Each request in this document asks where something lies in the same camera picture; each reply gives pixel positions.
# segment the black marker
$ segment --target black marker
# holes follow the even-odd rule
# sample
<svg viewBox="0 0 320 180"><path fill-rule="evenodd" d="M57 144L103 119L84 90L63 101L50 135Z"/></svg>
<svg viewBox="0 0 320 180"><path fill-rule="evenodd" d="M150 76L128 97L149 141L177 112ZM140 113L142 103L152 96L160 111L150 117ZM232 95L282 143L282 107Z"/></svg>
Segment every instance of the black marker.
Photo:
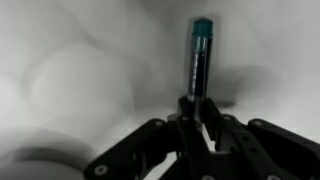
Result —
<svg viewBox="0 0 320 180"><path fill-rule="evenodd" d="M206 98L213 37L213 21L200 18L193 24L188 100L202 102Z"/></svg>

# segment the bolt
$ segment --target bolt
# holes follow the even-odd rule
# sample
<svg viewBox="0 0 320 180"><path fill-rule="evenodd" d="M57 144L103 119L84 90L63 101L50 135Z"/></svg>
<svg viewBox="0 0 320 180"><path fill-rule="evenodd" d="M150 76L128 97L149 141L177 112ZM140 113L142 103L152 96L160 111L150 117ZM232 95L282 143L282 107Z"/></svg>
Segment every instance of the bolt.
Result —
<svg viewBox="0 0 320 180"><path fill-rule="evenodd" d="M104 175L105 173L107 173L108 171L108 167L106 165L99 165L97 166L95 169L94 169L94 173L97 175L97 176L102 176Z"/></svg>
<svg viewBox="0 0 320 180"><path fill-rule="evenodd" d="M205 175L201 178L201 180L216 180L216 179L210 175Z"/></svg>
<svg viewBox="0 0 320 180"><path fill-rule="evenodd" d="M133 153L133 155L132 155L132 160L133 160L133 161L136 161L136 160L137 160L137 154L136 154L136 153Z"/></svg>
<svg viewBox="0 0 320 180"><path fill-rule="evenodd" d="M162 125L163 125L163 122L157 121L157 122L156 122L156 125L157 125L157 126L162 126Z"/></svg>
<svg viewBox="0 0 320 180"><path fill-rule="evenodd" d="M230 116L224 116L223 119L224 119L224 120L227 120L227 121L230 121L230 120L231 120L231 117L230 117Z"/></svg>
<svg viewBox="0 0 320 180"><path fill-rule="evenodd" d="M262 126L262 122L261 121L255 121L254 124L256 124L258 126Z"/></svg>
<svg viewBox="0 0 320 180"><path fill-rule="evenodd" d="M275 176L275 175L269 175L267 177L267 180L281 180L278 176Z"/></svg>
<svg viewBox="0 0 320 180"><path fill-rule="evenodd" d="M186 116L182 117L182 121L188 121L188 120L189 120L188 117L186 117Z"/></svg>

